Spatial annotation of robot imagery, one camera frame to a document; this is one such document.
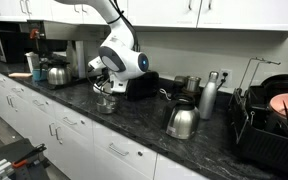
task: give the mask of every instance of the kitchen counter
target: kitchen counter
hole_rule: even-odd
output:
[[[28,72],[27,65],[0,62],[0,73]],[[32,78],[12,78],[41,94],[120,134],[186,166],[209,179],[286,179],[287,175],[256,166],[255,162],[237,158],[232,152],[226,127],[229,96],[218,96],[212,117],[200,121],[197,134],[190,140],[178,140],[160,130],[166,101],[158,96],[137,102],[119,97],[117,112],[100,114],[96,110],[97,94],[90,83],[49,90],[40,87]]]

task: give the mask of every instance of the backsplash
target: backsplash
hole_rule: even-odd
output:
[[[238,87],[251,57],[264,58],[282,64],[261,64],[253,84],[275,74],[288,73],[288,34],[280,32],[138,32],[141,51],[150,61],[150,69],[166,79],[176,75],[208,80],[210,71],[231,69],[232,92]],[[247,87],[257,62],[253,61],[242,87]]]

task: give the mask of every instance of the power outlet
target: power outlet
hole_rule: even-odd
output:
[[[219,77],[218,77],[218,80],[217,80],[217,84],[221,84],[221,80],[224,79],[224,75],[223,73],[227,73],[228,75],[226,76],[226,81],[225,83],[222,85],[222,87],[226,87],[226,88],[229,88],[229,87],[232,87],[232,73],[233,71],[231,69],[220,69],[220,72],[219,72]]]

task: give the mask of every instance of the thermos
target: thermos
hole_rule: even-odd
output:
[[[210,72],[209,80],[202,92],[201,100],[198,106],[201,119],[210,119],[217,93],[216,81],[218,72]]]

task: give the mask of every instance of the electric kettle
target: electric kettle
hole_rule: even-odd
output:
[[[166,130],[166,134],[178,139],[189,139],[195,135],[200,114],[194,102],[190,96],[177,94],[164,107],[162,129]]]
[[[69,62],[63,60],[47,60],[40,62],[40,76],[42,75],[43,65],[48,66],[47,81],[52,85],[64,85],[72,80],[72,72],[67,67]]]

